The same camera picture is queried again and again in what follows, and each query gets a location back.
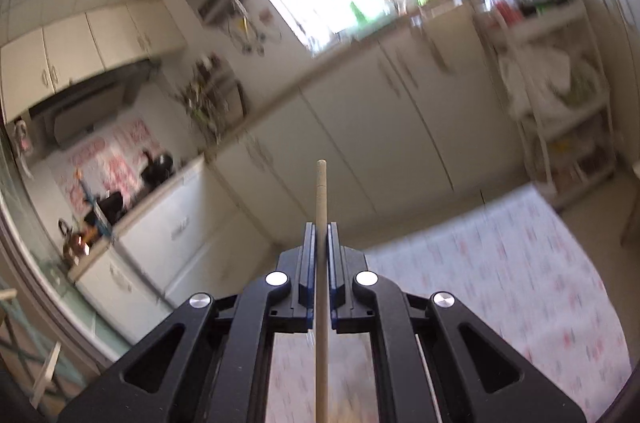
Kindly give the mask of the wooden chopstick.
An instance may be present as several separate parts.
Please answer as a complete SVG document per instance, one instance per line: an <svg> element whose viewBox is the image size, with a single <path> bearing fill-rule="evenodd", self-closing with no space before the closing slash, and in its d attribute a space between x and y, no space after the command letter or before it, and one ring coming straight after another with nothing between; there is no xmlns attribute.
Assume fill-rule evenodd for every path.
<svg viewBox="0 0 640 423"><path fill-rule="evenodd" d="M316 422L329 421L329 280L328 252L326 252L326 229L328 229L328 180L326 160L317 162L316 183L316 294L314 295L314 340L316 353Z"/></svg>

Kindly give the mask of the cherry print tablecloth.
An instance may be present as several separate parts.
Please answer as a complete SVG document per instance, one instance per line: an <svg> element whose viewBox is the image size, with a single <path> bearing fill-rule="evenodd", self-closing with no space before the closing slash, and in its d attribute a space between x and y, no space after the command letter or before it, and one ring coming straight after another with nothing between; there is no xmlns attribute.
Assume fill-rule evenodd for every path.
<svg viewBox="0 0 640 423"><path fill-rule="evenodd" d="M365 250L402 291L448 291L595 422L631 375L620 319L584 249L532 185ZM266 422L314 422L314 338L274 341ZM331 422L377 422L367 336L330 334Z"/></svg>

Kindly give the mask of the black wok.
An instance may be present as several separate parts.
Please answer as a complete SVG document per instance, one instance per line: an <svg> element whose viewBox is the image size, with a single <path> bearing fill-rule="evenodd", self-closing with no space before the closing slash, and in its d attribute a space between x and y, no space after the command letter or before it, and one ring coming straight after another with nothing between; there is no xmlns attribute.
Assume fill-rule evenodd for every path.
<svg viewBox="0 0 640 423"><path fill-rule="evenodd" d="M149 190L154 190L175 174L174 159L169 152L162 152L159 156L153 157L149 150L144 149L142 154L146 165L140 177Z"/></svg>

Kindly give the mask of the black frying pan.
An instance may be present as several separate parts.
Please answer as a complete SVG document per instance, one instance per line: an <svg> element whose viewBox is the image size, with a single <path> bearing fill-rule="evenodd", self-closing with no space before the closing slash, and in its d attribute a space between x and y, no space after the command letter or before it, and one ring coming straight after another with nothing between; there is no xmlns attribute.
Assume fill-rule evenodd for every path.
<svg viewBox="0 0 640 423"><path fill-rule="evenodd" d="M109 192L104 197L96 196L96 203L111 225L115 225L126 214L124 197L120 191ZM93 209L85 215L84 222L89 226L96 226L96 213Z"/></svg>

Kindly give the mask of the green dish soap bottle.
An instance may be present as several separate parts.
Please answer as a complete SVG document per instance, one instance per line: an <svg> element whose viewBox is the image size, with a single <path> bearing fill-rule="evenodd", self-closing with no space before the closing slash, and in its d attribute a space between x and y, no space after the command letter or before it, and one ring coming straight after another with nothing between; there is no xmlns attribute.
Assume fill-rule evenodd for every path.
<svg viewBox="0 0 640 423"><path fill-rule="evenodd" d="M360 10L360 8L357 6L357 4L354 1L351 1L349 3L349 8L355 17L358 27L363 28L369 24L370 22L369 18Z"/></svg>

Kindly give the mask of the range hood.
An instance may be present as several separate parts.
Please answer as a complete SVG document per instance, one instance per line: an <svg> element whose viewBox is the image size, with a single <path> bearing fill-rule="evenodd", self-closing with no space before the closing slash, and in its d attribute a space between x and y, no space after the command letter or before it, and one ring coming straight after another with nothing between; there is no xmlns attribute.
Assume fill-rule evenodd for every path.
<svg viewBox="0 0 640 423"><path fill-rule="evenodd" d="M28 132L38 149L68 146L82 133L132 107L142 85L160 68L145 59L91 76L28 110Z"/></svg>

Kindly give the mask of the white rolling storage cart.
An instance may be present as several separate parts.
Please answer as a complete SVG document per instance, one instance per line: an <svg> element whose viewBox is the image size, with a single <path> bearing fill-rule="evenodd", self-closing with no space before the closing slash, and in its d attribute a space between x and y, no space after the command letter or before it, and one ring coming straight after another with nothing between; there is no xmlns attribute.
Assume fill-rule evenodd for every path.
<svg viewBox="0 0 640 423"><path fill-rule="evenodd" d="M563 209L616 168L610 85L583 0L480 0L495 54L541 195Z"/></svg>

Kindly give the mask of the wall utensil rack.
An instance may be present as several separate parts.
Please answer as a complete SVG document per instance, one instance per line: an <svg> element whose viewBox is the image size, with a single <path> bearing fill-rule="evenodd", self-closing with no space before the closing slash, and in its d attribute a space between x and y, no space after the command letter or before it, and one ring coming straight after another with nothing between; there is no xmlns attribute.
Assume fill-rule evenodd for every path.
<svg viewBox="0 0 640 423"><path fill-rule="evenodd" d="M195 61L192 78L174 99L209 144L219 145L248 113L242 83L214 53Z"/></svg>

